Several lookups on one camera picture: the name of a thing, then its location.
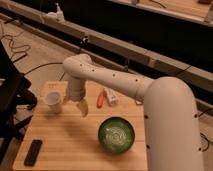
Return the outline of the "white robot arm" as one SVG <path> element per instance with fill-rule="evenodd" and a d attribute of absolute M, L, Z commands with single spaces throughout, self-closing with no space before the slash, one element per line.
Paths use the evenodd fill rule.
<path fill-rule="evenodd" d="M 184 81 L 99 67 L 87 54 L 66 58 L 63 68 L 74 101 L 91 80 L 143 103 L 148 171 L 204 171 L 196 100 Z"/>

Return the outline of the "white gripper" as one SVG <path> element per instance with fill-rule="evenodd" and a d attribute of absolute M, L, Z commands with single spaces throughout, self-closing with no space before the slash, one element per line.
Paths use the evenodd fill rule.
<path fill-rule="evenodd" d="M 88 115 L 88 104 L 85 99 L 86 95 L 85 81 L 69 80 L 66 88 L 66 98 L 73 102 L 78 102 L 77 108 L 80 110 L 83 117 Z"/>

